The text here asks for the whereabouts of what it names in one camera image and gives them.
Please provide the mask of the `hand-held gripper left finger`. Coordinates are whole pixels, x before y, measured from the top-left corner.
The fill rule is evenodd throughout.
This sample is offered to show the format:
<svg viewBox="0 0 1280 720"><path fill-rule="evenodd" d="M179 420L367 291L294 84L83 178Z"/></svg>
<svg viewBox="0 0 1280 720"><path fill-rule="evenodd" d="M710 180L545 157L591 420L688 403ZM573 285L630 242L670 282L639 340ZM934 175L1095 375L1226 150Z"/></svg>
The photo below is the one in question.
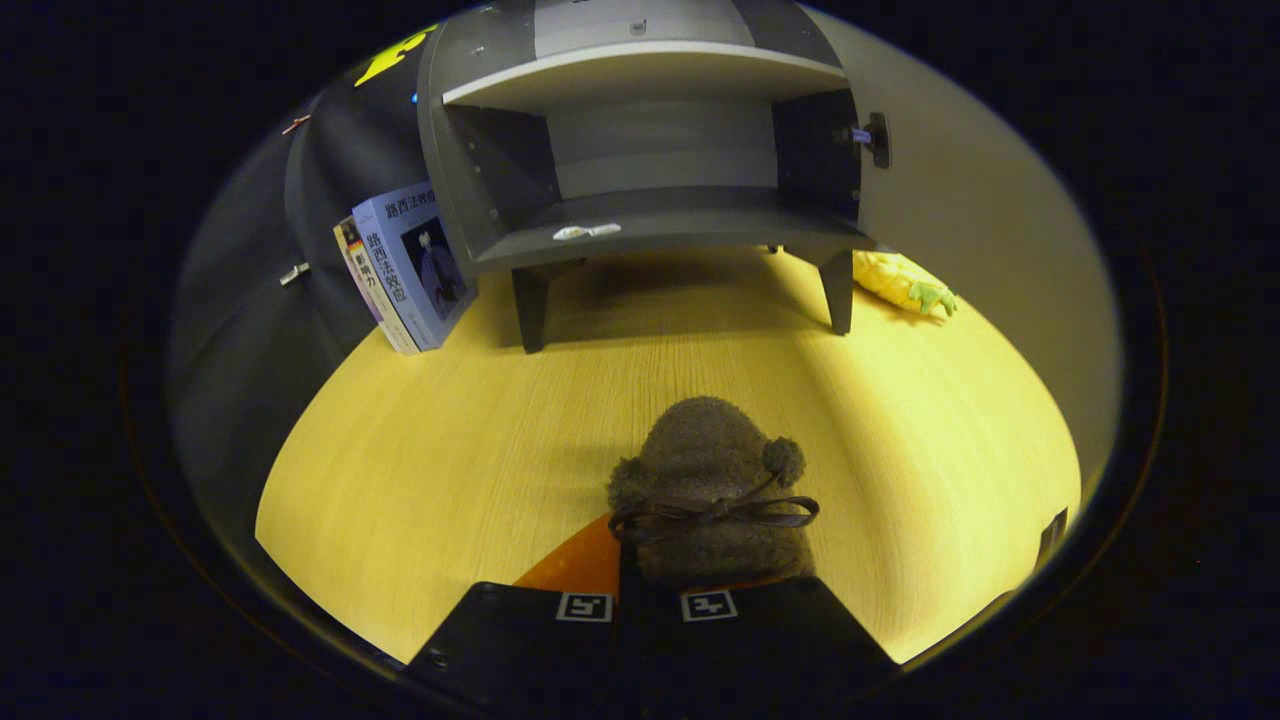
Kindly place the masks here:
<svg viewBox="0 0 1280 720"><path fill-rule="evenodd" d="M609 520L591 520L512 584L472 584L406 674L472 706L604 706L621 560Z"/></svg>

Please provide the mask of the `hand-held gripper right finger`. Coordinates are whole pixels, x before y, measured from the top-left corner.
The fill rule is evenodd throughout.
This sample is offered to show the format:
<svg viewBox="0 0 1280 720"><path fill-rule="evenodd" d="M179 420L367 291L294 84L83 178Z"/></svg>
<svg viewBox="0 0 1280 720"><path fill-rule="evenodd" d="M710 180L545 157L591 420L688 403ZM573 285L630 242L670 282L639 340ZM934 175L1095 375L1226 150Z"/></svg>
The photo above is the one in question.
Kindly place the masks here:
<svg viewBox="0 0 1280 720"><path fill-rule="evenodd" d="M639 585L618 610L626 700L824 700L900 669L817 578L717 591Z"/></svg>

